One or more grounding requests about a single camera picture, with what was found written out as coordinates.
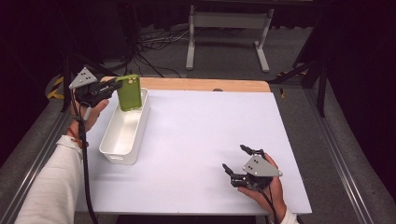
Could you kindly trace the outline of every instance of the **white plastic bin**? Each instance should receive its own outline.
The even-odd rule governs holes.
[[[116,164],[134,164],[149,116],[148,90],[142,88],[142,107],[123,112],[117,105],[99,150]]]

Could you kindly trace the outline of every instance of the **silver bar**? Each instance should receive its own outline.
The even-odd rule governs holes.
[[[26,198],[27,192],[35,181],[36,176],[39,174],[41,169],[47,163],[48,159],[52,155],[55,150],[56,141],[61,136],[63,130],[62,127],[65,125],[66,121],[70,118],[70,114],[67,112],[61,113],[55,121],[53,128],[44,143],[43,147],[39,151],[35,161],[33,162],[31,168],[27,172],[24,177],[20,187],[18,188],[17,193],[9,204],[6,212],[3,214],[0,219],[0,223],[2,224],[11,224],[15,222],[17,215],[23,205],[24,199]]]
[[[262,29],[266,14],[195,12],[195,27]]]
[[[326,137],[327,143],[329,145],[329,152],[332,156],[332,162],[334,163],[335,168],[341,177],[341,181],[344,184],[344,188],[346,189],[349,200],[351,201],[355,213],[358,216],[359,222],[364,224],[374,223],[363,201],[363,198],[361,197],[358,186],[356,185],[352,174],[349,172],[341,151],[335,142],[327,120],[323,118],[318,112],[317,100],[314,92],[312,90],[304,90],[304,92],[311,109],[314,111],[318,124]]]

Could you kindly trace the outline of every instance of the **hand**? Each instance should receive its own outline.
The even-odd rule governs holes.
[[[99,118],[100,112],[102,112],[106,106],[108,105],[108,100],[105,99],[101,102],[99,102],[99,104],[94,107],[91,110],[91,114],[88,116],[88,119],[85,120],[85,132],[89,131],[92,126],[96,123],[96,121]],[[87,107],[80,107],[79,103],[76,101],[76,107],[77,109],[80,108],[80,115],[83,118],[85,115],[85,112],[87,111]],[[75,115],[75,111],[73,109],[73,107],[71,108],[71,114],[74,116]],[[78,122],[76,120],[73,120],[72,123],[70,124],[70,129],[73,131],[73,133],[78,136]]]
[[[271,165],[275,166],[275,168],[277,169],[277,165],[274,162],[274,160],[266,153],[264,154],[264,156],[265,159],[267,159],[268,162]],[[273,210],[271,209],[271,206],[258,191],[244,187],[239,187],[238,190],[244,193],[245,195],[247,195],[249,198],[256,201],[262,209],[264,209],[270,214],[271,219],[274,220],[274,214],[273,214]],[[280,183],[279,176],[273,177],[273,181],[271,182],[270,186],[264,190],[264,193],[268,196],[270,200],[271,200],[270,195],[272,194],[273,204],[276,210],[277,218],[278,221],[281,222],[285,217],[287,206],[283,201],[283,189],[282,189],[282,183]]]

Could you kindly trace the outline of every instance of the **person's right hand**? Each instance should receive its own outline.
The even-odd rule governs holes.
[[[274,160],[265,153],[265,159],[268,160],[268,162],[275,166],[277,169],[277,165],[274,162]],[[259,206],[267,211],[271,219],[274,220],[274,214],[273,210],[271,209],[271,206],[268,204],[268,202],[265,200],[265,198],[256,190],[244,188],[244,187],[239,187],[238,190],[245,195],[247,195],[249,198],[253,199],[256,201]],[[283,201],[283,189],[282,189],[282,183],[280,183],[279,176],[274,176],[273,181],[271,182],[270,186],[264,190],[264,193],[267,195],[267,197],[271,200],[271,195],[273,199],[273,204],[274,208],[276,210],[277,218],[278,221],[281,222],[283,218],[285,217],[286,214],[286,209],[287,206],[285,205],[285,202]]]

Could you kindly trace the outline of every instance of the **white tabletop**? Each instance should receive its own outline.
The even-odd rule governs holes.
[[[118,103],[88,132],[93,210],[148,215],[263,215],[230,184],[222,164],[237,174],[263,148],[283,173],[285,202],[293,213],[311,213],[299,169],[271,92],[149,91],[150,112],[137,161],[110,163],[99,151]],[[77,211],[87,211],[83,181]]]

